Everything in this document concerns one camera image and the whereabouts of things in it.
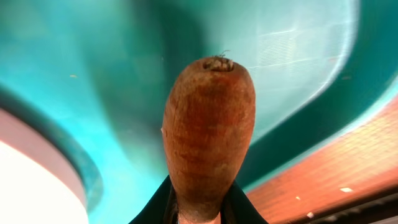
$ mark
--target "carrot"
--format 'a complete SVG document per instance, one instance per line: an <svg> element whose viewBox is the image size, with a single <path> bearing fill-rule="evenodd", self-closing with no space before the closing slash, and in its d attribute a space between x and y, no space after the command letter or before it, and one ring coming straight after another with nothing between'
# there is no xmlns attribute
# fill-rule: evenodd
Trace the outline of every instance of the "carrot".
<svg viewBox="0 0 398 224"><path fill-rule="evenodd" d="M179 216L214 220L249 148L256 95L248 71L223 57L194 61L166 103L163 141Z"/></svg>

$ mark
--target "teal plastic container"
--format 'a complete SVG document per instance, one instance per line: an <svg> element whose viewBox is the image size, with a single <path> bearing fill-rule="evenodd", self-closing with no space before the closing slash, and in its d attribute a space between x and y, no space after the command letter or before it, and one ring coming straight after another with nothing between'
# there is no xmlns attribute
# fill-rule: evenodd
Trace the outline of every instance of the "teal plastic container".
<svg viewBox="0 0 398 224"><path fill-rule="evenodd" d="M397 10L395 0L0 0L0 106L75 166L90 223L128 223L167 175L164 105L190 62L227 50L251 73L256 126L237 178L249 190L379 102L396 77Z"/></svg>

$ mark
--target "black object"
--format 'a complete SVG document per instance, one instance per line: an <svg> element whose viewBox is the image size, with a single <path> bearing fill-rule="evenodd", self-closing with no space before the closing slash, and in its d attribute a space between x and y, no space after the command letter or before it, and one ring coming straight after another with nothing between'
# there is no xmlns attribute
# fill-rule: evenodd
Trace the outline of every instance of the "black object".
<svg viewBox="0 0 398 224"><path fill-rule="evenodd" d="M129 224L176 224L175 192L167 176L144 209ZM221 224L268 224L257 212L242 189L233 183L221 208Z"/></svg>

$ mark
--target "wooden surface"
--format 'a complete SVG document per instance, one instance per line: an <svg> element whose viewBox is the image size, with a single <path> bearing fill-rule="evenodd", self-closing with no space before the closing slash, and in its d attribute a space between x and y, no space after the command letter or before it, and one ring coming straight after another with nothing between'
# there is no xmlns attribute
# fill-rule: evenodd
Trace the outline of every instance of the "wooden surface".
<svg viewBox="0 0 398 224"><path fill-rule="evenodd" d="M367 124L249 192L248 197L269 223L316 218L320 212L397 185L397 138L398 98Z"/></svg>

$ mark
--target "root vegetable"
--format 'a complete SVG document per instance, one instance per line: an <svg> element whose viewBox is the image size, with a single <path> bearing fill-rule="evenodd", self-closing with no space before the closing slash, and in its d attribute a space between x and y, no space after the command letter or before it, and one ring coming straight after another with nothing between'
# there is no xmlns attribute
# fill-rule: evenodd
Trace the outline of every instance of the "root vegetable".
<svg viewBox="0 0 398 224"><path fill-rule="evenodd" d="M165 107L163 140L179 216L214 220L249 148L255 92L248 71L223 57L190 64Z"/></svg>

